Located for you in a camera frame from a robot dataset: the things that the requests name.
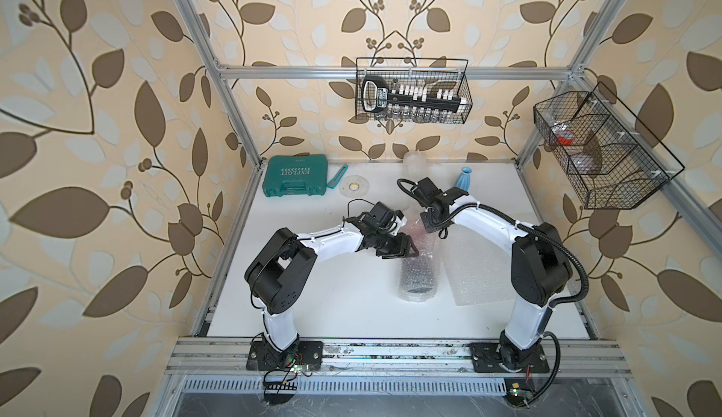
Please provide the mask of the bubble dark cylinder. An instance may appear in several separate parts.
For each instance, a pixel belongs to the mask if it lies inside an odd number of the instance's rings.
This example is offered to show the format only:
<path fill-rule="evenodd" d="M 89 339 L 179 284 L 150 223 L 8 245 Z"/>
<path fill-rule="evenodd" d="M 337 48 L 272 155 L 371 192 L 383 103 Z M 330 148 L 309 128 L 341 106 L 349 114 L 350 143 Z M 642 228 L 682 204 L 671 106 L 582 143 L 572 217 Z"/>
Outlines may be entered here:
<path fill-rule="evenodd" d="M 408 223 L 403 232 L 419 254 L 402 259 L 398 296 L 406 302 L 426 302 L 436 294 L 439 282 L 440 263 L 434 259 L 437 236 L 428 233 L 421 220 Z"/>

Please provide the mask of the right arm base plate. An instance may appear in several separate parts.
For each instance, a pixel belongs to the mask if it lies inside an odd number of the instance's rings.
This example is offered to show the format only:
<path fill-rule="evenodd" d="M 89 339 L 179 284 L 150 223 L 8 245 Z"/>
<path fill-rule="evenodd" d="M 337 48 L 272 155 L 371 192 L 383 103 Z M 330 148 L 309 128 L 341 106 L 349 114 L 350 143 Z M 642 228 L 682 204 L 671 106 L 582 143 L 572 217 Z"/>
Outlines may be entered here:
<path fill-rule="evenodd" d="M 546 374 L 551 371 L 540 341 L 529 349 L 494 342 L 471 343 L 468 348 L 476 373 Z"/>

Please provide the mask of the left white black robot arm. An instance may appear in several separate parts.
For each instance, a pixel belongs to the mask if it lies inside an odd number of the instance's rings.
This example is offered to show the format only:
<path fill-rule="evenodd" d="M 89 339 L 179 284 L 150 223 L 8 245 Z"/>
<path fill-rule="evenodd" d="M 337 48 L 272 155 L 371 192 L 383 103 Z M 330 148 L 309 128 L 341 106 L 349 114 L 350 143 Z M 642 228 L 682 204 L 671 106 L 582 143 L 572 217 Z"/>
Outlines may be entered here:
<path fill-rule="evenodd" d="M 398 211 L 379 220 L 364 212 L 316 233 L 276 230 L 244 274 L 251 300 L 261 302 L 263 341 L 271 351 L 286 354 L 297 346 L 293 306 L 316 264 L 365 250 L 384 260 L 417 257 L 413 238 L 400 230 L 404 223 Z"/>

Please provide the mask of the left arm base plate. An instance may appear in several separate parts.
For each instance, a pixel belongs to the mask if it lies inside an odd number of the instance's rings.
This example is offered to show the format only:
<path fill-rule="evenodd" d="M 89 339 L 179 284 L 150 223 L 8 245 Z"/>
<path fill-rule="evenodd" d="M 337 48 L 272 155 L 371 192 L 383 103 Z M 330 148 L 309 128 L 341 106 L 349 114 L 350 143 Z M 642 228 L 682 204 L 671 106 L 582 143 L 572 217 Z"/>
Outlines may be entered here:
<path fill-rule="evenodd" d="M 323 342 L 295 341 L 284 351 L 277 351 L 270 342 L 260 339 L 251 343 L 246 361 L 248 371 L 274 371 L 300 368 L 315 372 L 323 362 Z"/>

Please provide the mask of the light blue ribbed vase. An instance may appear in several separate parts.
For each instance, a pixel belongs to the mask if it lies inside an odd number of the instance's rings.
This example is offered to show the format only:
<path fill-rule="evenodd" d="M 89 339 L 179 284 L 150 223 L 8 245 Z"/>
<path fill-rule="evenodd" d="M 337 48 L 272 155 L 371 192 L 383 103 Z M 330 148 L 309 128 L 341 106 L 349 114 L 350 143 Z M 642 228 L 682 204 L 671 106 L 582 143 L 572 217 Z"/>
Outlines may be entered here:
<path fill-rule="evenodd" d="M 469 191 L 471 186 L 471 175 L 472 169 L 470 167 L 463 167 L 455 180 L 455 187 L 462 191 Z"/>

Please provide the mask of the clear bubble wrap sheet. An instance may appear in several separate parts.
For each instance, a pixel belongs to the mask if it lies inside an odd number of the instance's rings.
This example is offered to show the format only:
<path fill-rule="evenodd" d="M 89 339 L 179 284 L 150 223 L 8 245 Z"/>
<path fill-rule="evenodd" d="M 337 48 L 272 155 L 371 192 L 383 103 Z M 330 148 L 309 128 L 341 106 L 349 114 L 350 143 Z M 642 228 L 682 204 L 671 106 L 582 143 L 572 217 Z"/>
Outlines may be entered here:
<path fill-rule="evenodd" d="M 438 248 L 457 306 L 514 300 L 511 256 L 492 241 L 471 229 L 453 225 Z"/>

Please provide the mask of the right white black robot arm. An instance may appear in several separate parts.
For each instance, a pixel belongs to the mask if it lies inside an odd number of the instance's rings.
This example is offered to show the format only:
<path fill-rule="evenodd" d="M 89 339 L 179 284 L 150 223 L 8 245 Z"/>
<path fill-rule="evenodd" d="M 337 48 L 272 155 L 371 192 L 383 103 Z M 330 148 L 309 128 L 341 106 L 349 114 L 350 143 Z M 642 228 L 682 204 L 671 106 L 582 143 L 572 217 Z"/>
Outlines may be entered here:
<path fill-rule="evenodd" d="M 413 184 L 407 193 L 423 208 L 421 221 L 427 232 L 442 234 L 451 225 L 460 225 L 510 255 L 516 299 L 491 359 L 510 372 L 525 368 L 540 345 L 554 308 L 570 300 L 557 297 L 573 275 L 557 229 L 549 223 L 518 221 L 457 187 L 442 191 L 430 178 Z"/>

